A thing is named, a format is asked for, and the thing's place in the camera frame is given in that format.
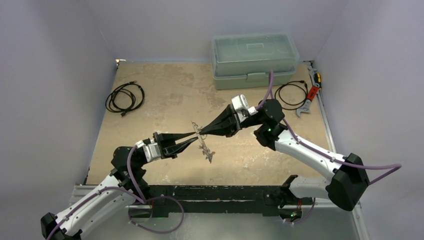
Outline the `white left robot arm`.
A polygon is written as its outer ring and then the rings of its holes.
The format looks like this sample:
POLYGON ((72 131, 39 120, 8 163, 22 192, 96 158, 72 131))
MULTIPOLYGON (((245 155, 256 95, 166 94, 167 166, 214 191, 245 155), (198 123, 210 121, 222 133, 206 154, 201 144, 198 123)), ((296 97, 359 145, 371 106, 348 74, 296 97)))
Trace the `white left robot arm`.
POLYGON ((133 146, 116 148, 113 169, 99 185, 65 210, 41 218, 42 236, 46 240, 80 240, 85 231, 115 211, 131 204, 152 207, 154 201, 165 199, 151 194, 142 167, 156 160, 175 159, 197 140, 193 132, 155 132, 152 138, 133 146))

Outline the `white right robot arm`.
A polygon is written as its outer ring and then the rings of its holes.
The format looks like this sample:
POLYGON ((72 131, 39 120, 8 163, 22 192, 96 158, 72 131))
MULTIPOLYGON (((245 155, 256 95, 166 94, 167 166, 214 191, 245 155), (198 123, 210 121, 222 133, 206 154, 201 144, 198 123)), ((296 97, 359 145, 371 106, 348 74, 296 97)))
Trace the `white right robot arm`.
POLYGON ((284 202, 292 204, 300 198, 321 198, 352 211, 370 185, 358 155, 344 156, 297 135, 285 120, 283 108, 276 99, 266 99, 250 107, 243 94, 237 95, 218 117, 194 132, 199 136, 230 138, 252 126, 258 126, 253 133, 261 146, 289 155, 323 176, 323 180, 315 181, 295 175, 280 191, 284 202))

